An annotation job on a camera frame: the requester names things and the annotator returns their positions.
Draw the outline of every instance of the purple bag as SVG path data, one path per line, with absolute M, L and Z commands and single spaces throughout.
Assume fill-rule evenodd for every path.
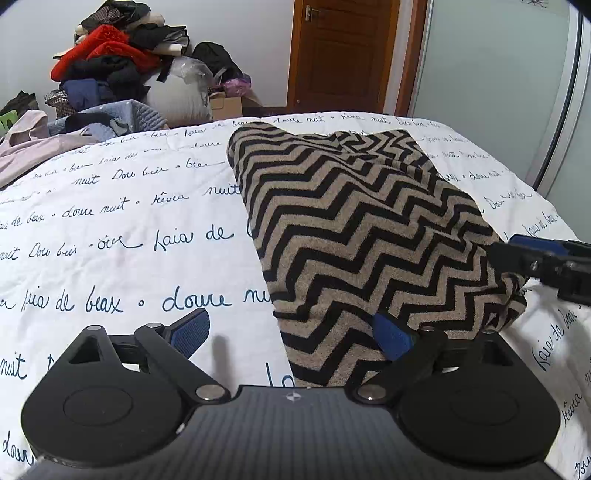
M 230 79 L 223 83 L 223 89 L 227 97 L 243 97 L 251 89 L 251 78 L 249 75 L 243 75 Z

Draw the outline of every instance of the green object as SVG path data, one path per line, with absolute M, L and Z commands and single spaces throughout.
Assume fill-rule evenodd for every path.
M 0 115 L 0 136 L 6 135 L 6 133 L 17 123 L 18 114 L 16 110 L 11 110 L 4 115 Z

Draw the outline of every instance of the door frame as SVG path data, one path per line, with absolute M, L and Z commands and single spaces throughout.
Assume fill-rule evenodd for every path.
M 424 36 L 428 32 L 430 6 L 432 6 L 432 0 L 413 0 L 404 68 L 394 111 L 396 116 L 408 116 L 408 112 L 411 110 L 415 84 L 417 76 L 419 76 L 418 71 L 423 60 L 423 45 L 426 44 Z
M 296 105 L 296 82 L 298 74 L 298 61 L 300 59 L 301 30 L 304 19 L 304 6 L 307 1 L 309 2 L 311 0 L 294 1 L 294 19 L 293 27 L 291 29 L 290 72 L 287 86 L 287 110 L 289 112 L 293 111 Z M 390 65 L 392 64 L 392 55 L 394 53 L 394 40 L 396 39 L 400 1 L 401 0 L 392 0 L 392 7 L 390 9 L 390 23 L 388 27 L 388 37 L 386 39 L 386 49 L 384 52 L 384 66 L 379 83 L 378 111 L 380 112 L 384 110 L 384 102 L 386 101 L 386 90 L 388 89 Z

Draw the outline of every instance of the blue gripper pad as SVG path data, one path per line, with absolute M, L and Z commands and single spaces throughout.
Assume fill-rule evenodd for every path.
M 535 250 L 542 250 L 545 252 L 552 252 L 556 255 L 568 255 L 569 251 L 564 247 L 562 242 L 556 240 L 548 240 L 545 238 L 536 238 L 527 235 L 513 235 L 509 240 L 511 245 L 520 245 L 522 247 L 529 247 Z
M 209 315 L 195 315 L 184 325 L 176 329 L 170 338 L 170 345 L 190 358 L 203 345 L 209 336 Z
M 373 327 L 374 340 L 388 360 L 397 360 L 413 347 L 413 335 L 400 329 L 382 313 L 374 315 Z

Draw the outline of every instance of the door handle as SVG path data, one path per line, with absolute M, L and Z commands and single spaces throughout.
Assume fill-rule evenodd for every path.
M 322 10 L 312 8 L 311 5 L 306 5 L 306 21 L 309 22 L 313 17 L 319 17 Z

